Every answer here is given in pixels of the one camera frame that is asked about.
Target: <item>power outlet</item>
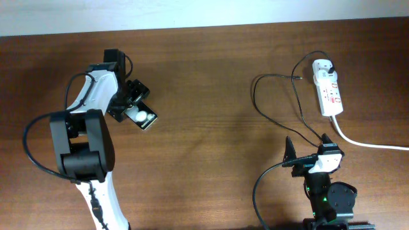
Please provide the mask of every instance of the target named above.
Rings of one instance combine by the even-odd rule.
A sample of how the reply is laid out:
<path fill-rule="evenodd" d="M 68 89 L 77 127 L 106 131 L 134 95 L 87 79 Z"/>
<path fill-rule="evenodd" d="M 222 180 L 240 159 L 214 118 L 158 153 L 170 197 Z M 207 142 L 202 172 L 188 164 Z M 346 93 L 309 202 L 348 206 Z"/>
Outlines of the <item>power outlet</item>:
<path fill-rule="evenodd" d="M 329 73 L 332 63 L 317 59 L 313 63 L 314 83 L 317 87 L 322 116 L 335 116 L 344 111 L 337 83 L 337 72 Z"/>

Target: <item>white power strip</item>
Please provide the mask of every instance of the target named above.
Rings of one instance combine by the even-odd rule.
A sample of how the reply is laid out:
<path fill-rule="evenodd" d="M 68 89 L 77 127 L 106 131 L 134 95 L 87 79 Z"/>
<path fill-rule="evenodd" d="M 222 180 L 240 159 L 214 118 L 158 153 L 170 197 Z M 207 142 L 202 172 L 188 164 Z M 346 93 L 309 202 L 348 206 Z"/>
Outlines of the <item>white power strip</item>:
<path fill-rule="evenodd" d="M 345 141 L 363 147 L 409 151 L 409 148 L 407 147 L 360 143 L 347 138 L 347 136 L 342 133 L 335 116 L 342 113 L 344 109 L 341 101 L 341 95 L 339 94 L 339 86 L 337 83 L 338 75 L 332 67 L 333 64 L 330 60 L 315 60 L 313 63 L 314 83 L 315 85 L 317 85 L 317 93 L 318 100 L 320 101 L 321 113 L 323 116 L 331 117 L 331 120 L 334 123 L 339 135 Z"/>

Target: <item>white cable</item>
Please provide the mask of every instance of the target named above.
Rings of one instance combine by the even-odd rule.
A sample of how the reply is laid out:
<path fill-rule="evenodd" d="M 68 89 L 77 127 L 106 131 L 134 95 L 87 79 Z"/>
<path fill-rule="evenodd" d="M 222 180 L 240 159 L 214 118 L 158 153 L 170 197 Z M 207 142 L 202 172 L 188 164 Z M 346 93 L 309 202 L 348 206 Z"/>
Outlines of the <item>white cable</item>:
<path fill-rule="evenodd" d="M 364 143 L 359 143 L 359 142 L 353 141 L 353 140 L 347 138 L 347 137 L 342 133 L 341 129 L 340 129 L 339 126 L 338 126 L 338 122 L 337 122 L 337 120 L 335 119 L 335 116 L 333 115 L 333 116 L 331 116 L 331 118 L 332 118 L 332 122 L 334 123 L 335 128 L 337 129 L 339 135 L 340 135 L 345 141 L 348 141 L 348 142 L 351 143 L 351 144 L 356 144 L 356 145 L 358 145 L 358 146 L 370 147 L 370 148 L 383 148 L 383 149 L 390 149 L 390 150 L 406 150 L 406 151 L 409 151 L 409 148 L 407 148 L 407 147 L 384 146 L 384 145 L 377 145 L 377 144 L 364 144 Z"/>

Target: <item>brown table surface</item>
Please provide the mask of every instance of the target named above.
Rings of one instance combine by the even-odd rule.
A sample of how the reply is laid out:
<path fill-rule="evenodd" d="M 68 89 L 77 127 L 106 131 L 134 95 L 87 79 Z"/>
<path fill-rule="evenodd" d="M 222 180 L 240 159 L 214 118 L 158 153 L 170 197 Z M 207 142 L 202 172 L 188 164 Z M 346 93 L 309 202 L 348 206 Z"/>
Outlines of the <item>brown table surface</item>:
<path fill-rule="evenodd" d="M 409 19 L 296 22 L 0 38 L 0 228 L 94 229 L 79 191 L 38 170 L 22 150 L 31 119 L 63 108 L 69 78 L 119 48 L 134 62 L 131 79 L 151 89 L 159 119 L 143 132 L 130 120 L 106 121 L 116 150 L 114 185 L 133 229 L 239 229 L 260 226 L 252 206 L 257 177 L 282 160 L 285 138 L 298 156 L 316 152 L 252 107 L 252 79 L 290 74 L 313 50 L 334 60 L 343 98 L 338 115 L 353 140 L 408 146 Z M 409 152 L 362 148 L 342 140 L 320 113 L 313 56 L 296 70 L 305 118 L 346 153 L 333 181 L 357 187 L 356 221 L 408 229 Z M 70 101 L 83 85 L 75 81 Z M 319 140 L 300 121 L 287 79 L 259 85 L 262 111 Z M 29 134 L 35 157 L 56 169 L 48 121 Z M 272 226 L 301 222 L 312 211 L 302 178 L 268 174 L 257 201 Z"/>

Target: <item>white background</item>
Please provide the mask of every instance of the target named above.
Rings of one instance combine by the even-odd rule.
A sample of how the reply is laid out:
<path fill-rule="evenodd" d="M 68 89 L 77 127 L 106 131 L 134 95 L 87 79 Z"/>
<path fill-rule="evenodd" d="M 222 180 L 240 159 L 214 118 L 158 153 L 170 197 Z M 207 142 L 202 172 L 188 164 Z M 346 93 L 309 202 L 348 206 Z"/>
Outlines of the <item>white background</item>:
<path fill-rule="evenodd" d="M 0 0 L 0 36 L 409 16 L 409 0 Z"/>

